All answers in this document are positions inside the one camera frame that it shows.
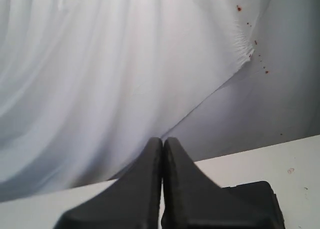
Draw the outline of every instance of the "white sheet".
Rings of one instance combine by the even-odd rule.
[[[253,53],[232,0],[0,1],[0,200],[112,176]]]

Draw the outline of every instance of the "gray wall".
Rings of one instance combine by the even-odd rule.
[[[264,4],[252,61],[164,136],[196,161],[320,134],[320,0]]]

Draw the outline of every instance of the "white fabric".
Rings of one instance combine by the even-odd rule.
[[[230,0],[0,1],[2,199],[112,176],[253,53]]]

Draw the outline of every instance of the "draped cloth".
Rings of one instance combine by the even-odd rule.
[[[0,0],[0,201],[106,180],[250,60],[230,0]]]

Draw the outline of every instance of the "white table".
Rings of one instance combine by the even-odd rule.
[[[268,181],[286,229],[320,228],[320,136],[198,161],[222,187]],[[0,203],[2,229],[52,229],[60,215],[103,191],[115,180]],[[160,215],[164,209],[163,201]]]

